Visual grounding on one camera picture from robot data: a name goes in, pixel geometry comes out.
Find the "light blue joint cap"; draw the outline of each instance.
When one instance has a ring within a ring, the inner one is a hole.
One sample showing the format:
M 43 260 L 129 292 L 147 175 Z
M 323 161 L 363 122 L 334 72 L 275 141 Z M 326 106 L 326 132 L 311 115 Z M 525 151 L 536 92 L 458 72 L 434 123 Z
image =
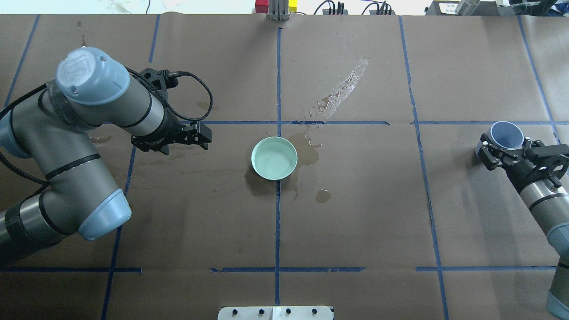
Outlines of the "light blue joint cap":
M 14 137 L 14 132 L 10 125 L 11 118 L 12 111 L 8 112 L 8 114 L 0 120 L 0 146 L 6 148 L 6 151 L 15 157 L 23 159 L 31 158 L 32 156 L 22 150 Z
M 546 307 L 547 311 L 558 319 L 569 320 L 569 307 L 562 304 L 559 299 L 555 298 L 551 291 L 547 294 Z
M 551 228 L 547 233 L 547 241 L 557 254 L 569 259 L 569 222 Z
M 71 51 L 57 66 L 55 82 L 69 99 L 101 105 L 122 96 L 130 84 L 128 71 L 103 51 L 85 47 Z
M 131 214 L 125 195 L 118 189 L 91 212 L 78 232 L 85 240 L 95 240 L 127 222 Z

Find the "green bowl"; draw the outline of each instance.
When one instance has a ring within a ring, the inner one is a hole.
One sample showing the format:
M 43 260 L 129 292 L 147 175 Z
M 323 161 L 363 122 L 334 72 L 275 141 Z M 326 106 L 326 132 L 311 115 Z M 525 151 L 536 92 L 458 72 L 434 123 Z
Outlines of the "green bowl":
M 253 149 L 251 164 L 253 169 L 265 179 L 280 180 L 290 175 L 298 155 L 292 143 L 281 137 L 265 138 Z

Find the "white floor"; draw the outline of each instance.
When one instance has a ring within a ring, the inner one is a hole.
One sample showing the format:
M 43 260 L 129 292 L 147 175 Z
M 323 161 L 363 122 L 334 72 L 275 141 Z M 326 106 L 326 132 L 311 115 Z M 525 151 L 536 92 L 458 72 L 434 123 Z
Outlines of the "white floor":
M 0 0 L 0 14 L 144 14 L 149 0 Z M 350 14 L 361 14 L 365 0 L 343 0 Z M 247 14 L 255 0 L 150 0 L 149 14 Z M 298 0 L 298 11 L 314 13 L 321 0 Z M 388 0 L 398 15 L 423 15 L 431 0 Z

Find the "red block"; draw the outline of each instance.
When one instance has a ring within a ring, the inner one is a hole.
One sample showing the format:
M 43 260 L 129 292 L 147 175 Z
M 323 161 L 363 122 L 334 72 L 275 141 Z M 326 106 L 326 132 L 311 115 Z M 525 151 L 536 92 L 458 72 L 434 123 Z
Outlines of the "red block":
M 256 13 L 269 13 L 269 0 L 255 0 Z

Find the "white label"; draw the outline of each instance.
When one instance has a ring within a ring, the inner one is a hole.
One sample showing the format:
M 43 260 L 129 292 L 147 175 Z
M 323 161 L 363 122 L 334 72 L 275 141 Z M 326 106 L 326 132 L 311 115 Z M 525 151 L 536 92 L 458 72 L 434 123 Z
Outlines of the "white label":
M 456 6 L 458 3 L 439 3 L 440 12 L 445 14 L 457 14 Z

